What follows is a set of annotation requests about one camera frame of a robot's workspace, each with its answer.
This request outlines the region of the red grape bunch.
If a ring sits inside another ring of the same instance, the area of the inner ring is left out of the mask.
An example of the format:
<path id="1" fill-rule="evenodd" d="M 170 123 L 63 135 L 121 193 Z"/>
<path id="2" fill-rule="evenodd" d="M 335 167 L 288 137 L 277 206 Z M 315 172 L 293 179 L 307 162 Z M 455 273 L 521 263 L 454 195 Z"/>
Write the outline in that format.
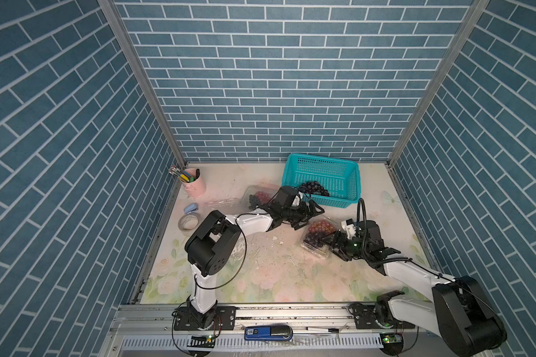
<path id="1" fill-rule="evenodd" d="M 268 193 L 264 191 L 257 191 L 255 193 L 255 197 L 258 199 L 258 201 L 261 204 L 266 204 L 272 199 L 272 193 Z"/>
<path id="2" fill-rule="evenodd" d="M 323 234 L 324 237 L 334 233 L 335 231 L 337 231 L 335 224 L 331 223 L 328 220 L 315 221 L 308 228 L 308 233 Z"/>

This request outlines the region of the clear clamshell container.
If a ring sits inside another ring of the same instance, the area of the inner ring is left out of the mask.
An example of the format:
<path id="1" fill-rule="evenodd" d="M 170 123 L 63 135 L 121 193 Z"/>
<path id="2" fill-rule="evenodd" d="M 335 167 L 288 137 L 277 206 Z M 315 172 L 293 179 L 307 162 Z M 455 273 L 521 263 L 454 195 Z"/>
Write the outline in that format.
<path id="1" fill-rule="evenodd" d="M 313 256 L 326 259 L 330 255 L 329 242 L 339 229 L 339 224 L 327 217 L 311 220 L 302 236 L 300 246 Z"/>
<path id="2" fill-rule="evenodd" d="M 243 212 L 261 209 L 265 213 L 265 206 L 269 204 L 269 201 L 276 195 L 277 191 L 277 187 L 250 185 L 244 191 L 244 195 L 239 202 L 238 208 Z"/>
<path id="3" fill-rule="evenodd" d="M 230 221 L 230 223 L 235 221 L 233 217 L 247 212 L 247 209 L 241 203 L 241 199 L 238 198 L 208 200 L 202 204 L 201 210 L 202 223 L 212 211 L 220 211 L 220 213 L 223 214 Z"/>

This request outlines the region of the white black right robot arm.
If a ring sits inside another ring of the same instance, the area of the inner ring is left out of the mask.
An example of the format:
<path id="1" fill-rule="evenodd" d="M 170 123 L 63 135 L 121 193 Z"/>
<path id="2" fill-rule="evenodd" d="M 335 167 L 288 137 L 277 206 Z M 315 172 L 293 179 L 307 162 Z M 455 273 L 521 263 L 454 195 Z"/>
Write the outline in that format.
<path id="1" fill-rule="evenodd" d="M 353 236 L 336 231 L 322 241 L 345 262 L 364 260 L 377 272 L 424 296 L 423 300 L 414 299 L 401 290 L 380 295 L 374 311 L 379 327 L 412 324 L 442 338 L 457 356 L 474 356 L 506 342 L 503 321 L 476 279 L 456 278 L 422 266 L 386 247 L 381 235 L 369 230 L 357 230 Z"/>

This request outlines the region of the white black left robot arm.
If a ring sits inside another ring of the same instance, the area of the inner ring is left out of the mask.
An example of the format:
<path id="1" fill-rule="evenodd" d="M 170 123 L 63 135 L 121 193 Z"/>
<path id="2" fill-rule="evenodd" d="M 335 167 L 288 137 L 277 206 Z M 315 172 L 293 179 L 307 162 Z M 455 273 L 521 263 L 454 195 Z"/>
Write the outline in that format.
<path id="1" fill-rule="evenodd" d="M 324 212 L 313 200 L 305 202 L 298 195 L 276 196 L 253 211 L 236 215 L 210 212 L 185 245 L 194 281 L 188 307 L 200 315 L 215 312 L 215 291 L 223 287 L 217 284 L 217 273 L 228 263 L 240 239 L 271 231 L 283 223 L 297 231 Z"/>

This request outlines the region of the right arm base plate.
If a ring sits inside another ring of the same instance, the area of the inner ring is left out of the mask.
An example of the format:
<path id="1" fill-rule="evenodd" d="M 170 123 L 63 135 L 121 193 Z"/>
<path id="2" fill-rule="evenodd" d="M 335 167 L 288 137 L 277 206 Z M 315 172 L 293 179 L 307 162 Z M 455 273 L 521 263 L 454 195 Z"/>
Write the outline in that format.
<path id="1" fill-rule="evenodd" d="M 375 303 L 352 303 L 348 312 L 354 318 L 358 330 L 384 329 L 407 330 L 415 328 L 414 324 L 393 318 L 390 312 Z"/>

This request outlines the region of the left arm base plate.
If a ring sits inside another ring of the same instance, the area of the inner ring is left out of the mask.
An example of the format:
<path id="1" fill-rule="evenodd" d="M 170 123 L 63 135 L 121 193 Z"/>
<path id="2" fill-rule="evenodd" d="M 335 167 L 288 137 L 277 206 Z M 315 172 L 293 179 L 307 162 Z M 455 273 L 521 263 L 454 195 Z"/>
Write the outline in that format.
<path id="1" fill-rule="evenodd" d="M 199 312 L 191 303 L 178 307 L 172 314 L 174 330 L 196 331 L 217 329 L 234 330 L 236 319 L 235 306 L 214 305 L 206 312 Z"/>

